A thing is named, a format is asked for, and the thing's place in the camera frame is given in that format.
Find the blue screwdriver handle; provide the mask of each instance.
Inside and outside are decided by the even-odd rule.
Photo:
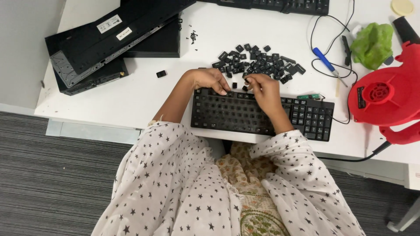
[[[331,65],[331,63],[325,58],[324,54],[316,47],[312,50],[319,59],[328,67],[328,69],[333,72],[336,69]]]

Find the green cloth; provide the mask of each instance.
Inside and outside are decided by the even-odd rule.
[[[357,34],[357,39],[350,46],[354,62],[360,62],[370,70],[377,70],[392,56],[393,33],[394,29],[389,24],[370,23]]]

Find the person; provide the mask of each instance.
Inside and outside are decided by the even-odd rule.
[[[180,122],[195,89],[231,89],[218,69],[187,71],[122,159],[92,235],[364,236],[326,166],[290,123],[279,82],[245,78],[276,136],[234,143],[215,161],[206,139]]]

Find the black keyboard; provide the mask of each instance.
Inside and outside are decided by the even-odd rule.
[[[234,8],[257,8],[275,10],[282,13],[300,13],[314,16],[328,15],[330,0],[198,0],[217,3],[220,6]]]
[[[282,97],[281,103],[295,129],[311,140],[330,140],[333,102]],[[254,94],[213,89],[194,91],[191,127],[275,136],[273,125],[261,110]]]

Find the desk leg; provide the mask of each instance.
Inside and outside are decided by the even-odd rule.
[[[412,205],[410,210],[405,214],[402,220],[396,225],[393,222],[388,222],[387,227],[394,231],[404,231],[408,226],[410,226],[417,218],[420,217],[420,197]]]

